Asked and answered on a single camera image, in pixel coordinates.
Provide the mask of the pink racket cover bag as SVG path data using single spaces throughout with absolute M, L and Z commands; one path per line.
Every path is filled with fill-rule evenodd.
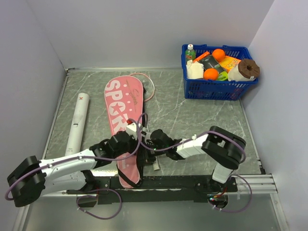
M 119 76 L 111 79 L 104 88 L 104 99 L 109 118 L 111 134 L 125 131 L 128 119 L 139 120 L 143 113 L 143 85 L 133 76 Z M 141 182 L 141 171 L 137 167 L 137 155 L 131 151 L 117 158 L 116 167 L 119 182 L 125 189 L 132 189 Z

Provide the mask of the white shuttlecock tube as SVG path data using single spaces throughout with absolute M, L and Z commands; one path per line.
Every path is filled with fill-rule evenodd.
M 90 97 L 86 93 L 80 93 L 77 97 L 71 128 L 68 136 L 68 142 L 65 150 L 65 156 L 76 154 L 80 151 L 81 142 L 88 112 Z

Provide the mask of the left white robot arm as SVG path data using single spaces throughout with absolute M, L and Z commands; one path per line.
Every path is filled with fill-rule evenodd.
M 23 207 L 49 193 L 90 193 L 95 188 L 91 170 L 134 156 L 139 147 L 138 136 L 120 131 L 76 154 L 43 160 L 29 156 L 7 177 L 9 188 L 4 198 Z

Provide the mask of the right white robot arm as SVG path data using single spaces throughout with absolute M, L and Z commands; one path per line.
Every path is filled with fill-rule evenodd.
M 195 155 L 209 155 L 217 164 L 210 180 L 211 188 L 220 192 L 227 186 L 232 172 L 245 161 L 246 141 L 218 126 L 188 139 L 172 139 L 161 129 L 142 132 L 144 147 L 154 155 L 165 154 L 172 160 L 184 160 Z

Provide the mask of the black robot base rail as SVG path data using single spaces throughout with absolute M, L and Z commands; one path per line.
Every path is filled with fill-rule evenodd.
M 206 203 L 211 194 L 235 193 L 238 191 L 235 178 L 224 185 L 211 179 L 210 175 L 188 176 L 144 176 L 141 185 L 134 189 L 122 187 L 118 176 L 95 176 L 91 190 L 113 189 L 117 191 L 122 202 L 174 202 L 194 201 Z

